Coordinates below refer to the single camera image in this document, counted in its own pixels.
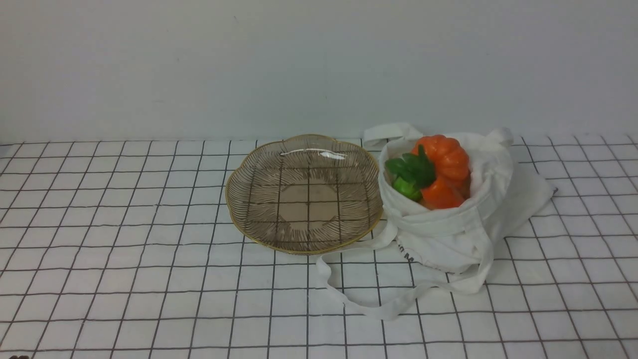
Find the plate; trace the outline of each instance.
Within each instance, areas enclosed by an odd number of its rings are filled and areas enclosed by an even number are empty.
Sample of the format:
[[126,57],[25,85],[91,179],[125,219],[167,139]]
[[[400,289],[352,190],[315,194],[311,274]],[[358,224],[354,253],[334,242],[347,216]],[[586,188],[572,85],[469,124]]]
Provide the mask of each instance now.
[[272,142],[229,177],[230,217],[248,238],[293,254],[318,254],[368,234],[383,212],[369,152],[321,135]]

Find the table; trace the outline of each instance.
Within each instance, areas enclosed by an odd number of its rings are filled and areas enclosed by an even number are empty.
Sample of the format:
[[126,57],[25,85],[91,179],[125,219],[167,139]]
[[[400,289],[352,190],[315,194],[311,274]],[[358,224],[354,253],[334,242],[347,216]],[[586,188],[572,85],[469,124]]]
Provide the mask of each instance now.
[[[328,299],[315,257],[234,227],[224,183],[265,142],[1,146],[0,356],[638,358],[638,136],[517,137],[552,201],[497,246],[481,292],[435,289],[386,322]],[[362,303],[452,278],[396,246],[333,267]]]

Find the white backdrop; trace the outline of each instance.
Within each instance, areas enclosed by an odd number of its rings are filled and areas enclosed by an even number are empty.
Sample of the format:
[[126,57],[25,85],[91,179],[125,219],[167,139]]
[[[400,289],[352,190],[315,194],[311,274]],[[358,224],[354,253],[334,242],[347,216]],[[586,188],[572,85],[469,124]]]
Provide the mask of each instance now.
[[636,0],[1,0],[0,141],[638,132]]

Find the green pepper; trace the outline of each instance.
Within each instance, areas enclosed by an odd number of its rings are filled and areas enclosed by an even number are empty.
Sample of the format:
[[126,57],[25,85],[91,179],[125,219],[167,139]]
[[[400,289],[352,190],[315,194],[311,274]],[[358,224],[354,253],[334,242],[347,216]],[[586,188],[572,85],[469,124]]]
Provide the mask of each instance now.
[[417,188],[417,186],[414,185],[414,183],[407,182],[401,177],[397,177],[394,180],[394,182],[392,183],[392,188],[415,202],[421,200],[421,191]]

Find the tote bag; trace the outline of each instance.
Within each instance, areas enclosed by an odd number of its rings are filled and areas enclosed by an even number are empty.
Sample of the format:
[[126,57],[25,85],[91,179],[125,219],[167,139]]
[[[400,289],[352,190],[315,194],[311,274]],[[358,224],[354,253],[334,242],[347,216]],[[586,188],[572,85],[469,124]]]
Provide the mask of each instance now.
[[[554,188],[536,172],[515,163],[510,156],[512,134],[499,128],[487,136],[447,134],[459,141],[470,157],[471,197],[460,207],[428,210],[392,188],[385,161],[409,152],[423,135],[409,124],[374,127],[364,142],[393,139],[379,156],[379,189],[387,225],[373,240],[357,242],[344,250],[317,259],[317,286],[346,308],[377,319],[394,319],[432,287],[459,293],[477,293],[494,261],[494,244],[515,231],[551,198]],[[337,253],[375,250],[396,240],[402,256],[424,266],[463,273],[453,282],[425,280],[379,307],[353,302],[329,283],[332,270],[324,257]]]

